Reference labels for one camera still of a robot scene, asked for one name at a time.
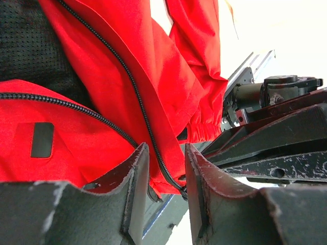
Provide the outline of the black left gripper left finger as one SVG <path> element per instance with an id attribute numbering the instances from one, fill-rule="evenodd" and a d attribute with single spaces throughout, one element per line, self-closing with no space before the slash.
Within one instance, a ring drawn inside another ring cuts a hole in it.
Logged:
<path id="1" fill-rule="evenodd" d="M 141 244 L 149 174 L 142 143 L 91 184 L 1 184 L 1 244 Z"/>

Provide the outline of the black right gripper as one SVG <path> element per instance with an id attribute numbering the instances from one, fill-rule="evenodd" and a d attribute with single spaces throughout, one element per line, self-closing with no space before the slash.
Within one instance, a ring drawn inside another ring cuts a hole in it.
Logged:
<path id="1" fill-rule="evenodd" d="M 325 140 L 326 92 L 316 91 L 322 85 L 323 79 L 296 75 L 271 76 L 262 83 L 237 79 L 224 96 L 223 133 L 203 156 L 224 165 L 285 146 Z M 242 163 L 223 171 L 250 182 L 325 184 L 326 151 Z"/>

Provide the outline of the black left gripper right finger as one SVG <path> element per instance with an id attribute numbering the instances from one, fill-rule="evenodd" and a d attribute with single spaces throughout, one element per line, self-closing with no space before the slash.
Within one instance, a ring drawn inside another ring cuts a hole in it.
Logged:
<path id="1" fill-rule="evenodd" d="M 255 189 L 185 146 L 193 244 L 326 244 L 326 188 Z"/>

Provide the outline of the red jacket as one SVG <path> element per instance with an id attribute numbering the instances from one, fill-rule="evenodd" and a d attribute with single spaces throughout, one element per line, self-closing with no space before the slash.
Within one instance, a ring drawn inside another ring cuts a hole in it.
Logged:
<path id="1" fill-rule="evenodd" d="M 220 133 L 217 1 L 1 1 L 1 181 L 83 187 L 149 147 L 148 195 L 187 196 L 180 145 Z"/>

